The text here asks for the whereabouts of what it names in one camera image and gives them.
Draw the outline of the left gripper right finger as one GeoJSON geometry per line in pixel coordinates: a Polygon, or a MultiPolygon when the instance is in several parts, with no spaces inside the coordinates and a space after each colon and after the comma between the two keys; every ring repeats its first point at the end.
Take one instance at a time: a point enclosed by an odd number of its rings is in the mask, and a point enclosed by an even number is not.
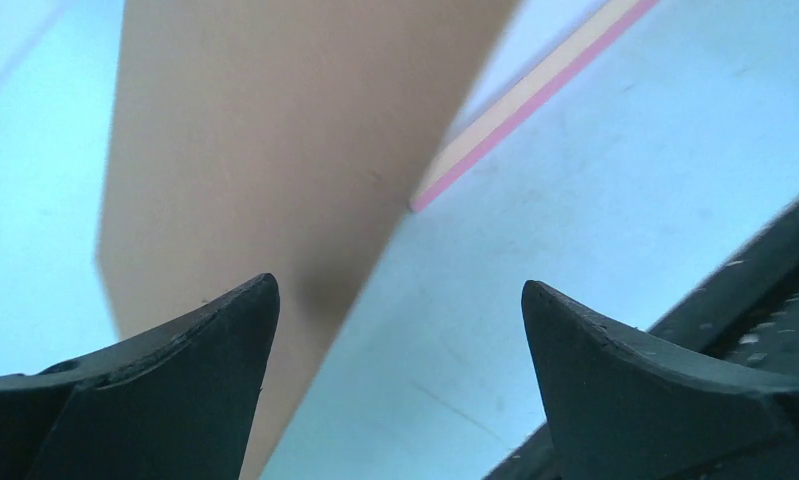
{"type": "Polygon", "coordinates": [[[539,281],[522,315],[565,479],[799,479],[799,378],[709,357],[539,281]]]}

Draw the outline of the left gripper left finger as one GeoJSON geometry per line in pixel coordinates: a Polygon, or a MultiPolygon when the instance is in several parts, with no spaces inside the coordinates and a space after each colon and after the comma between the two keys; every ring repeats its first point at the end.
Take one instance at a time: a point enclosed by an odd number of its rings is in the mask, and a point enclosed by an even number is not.
{"type": "Polygon", "coordinates": [[[0,479],[235,479],[280,311],[261,274],[134,337],[0,376],[0,479]]]}

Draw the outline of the brown backing board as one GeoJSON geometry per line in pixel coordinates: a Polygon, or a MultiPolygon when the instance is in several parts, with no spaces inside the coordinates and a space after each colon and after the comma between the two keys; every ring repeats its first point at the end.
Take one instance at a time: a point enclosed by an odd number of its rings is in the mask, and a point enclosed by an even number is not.
{"type": "Polygon", "coordinates": [[[269,272],[258,477],[513,1],[129,1],[97,260],[122,337],[269,272]]]}

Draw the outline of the pink wooden picture frame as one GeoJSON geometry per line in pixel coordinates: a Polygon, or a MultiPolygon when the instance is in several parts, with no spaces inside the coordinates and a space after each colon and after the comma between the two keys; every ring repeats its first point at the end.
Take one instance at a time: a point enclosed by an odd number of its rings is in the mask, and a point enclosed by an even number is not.
{"type": "Polygon", "coordinates": [[[519,2],[411,196],[410,209],[430,204],[656,3],[519,2]]]}

